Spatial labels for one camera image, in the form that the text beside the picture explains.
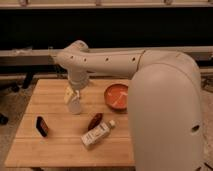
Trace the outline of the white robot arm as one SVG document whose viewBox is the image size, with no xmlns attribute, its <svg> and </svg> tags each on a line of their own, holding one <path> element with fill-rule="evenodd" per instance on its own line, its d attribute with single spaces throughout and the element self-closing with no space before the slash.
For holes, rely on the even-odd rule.
<svg viewBox="0 0 213 171">
<path fill-rule="evenodd" d="M 75 90 L 87 73 L 130 80 L 127 113 L 136 171 L 204 171 L 201 75 L 193 58 L 179 51 L 92 52 L 75 41 L 56 56 Z"/>
</svg>

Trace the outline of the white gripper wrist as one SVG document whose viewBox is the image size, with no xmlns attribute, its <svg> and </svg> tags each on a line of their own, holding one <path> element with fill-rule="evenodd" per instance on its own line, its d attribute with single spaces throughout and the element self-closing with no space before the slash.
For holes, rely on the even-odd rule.
<svg viewBox="0 0 213 171">
<path fill-rule="evenodd" d="M 89 78 L 86 77 L 85 79 L 82 79 L 82 80 L 79 80 L 79 81 L 68 78 L 68 82 L 74 90 L 70 86 L 68 86 L 66 88 L 65 95 L 64 95 L 64 102 L 66 104 L 68 104 L 70 101 L 73 101 L 73 100 L 80 98 L 80 91 L 79 90 L 84 89 L 88 85 Z"/>
</svg>

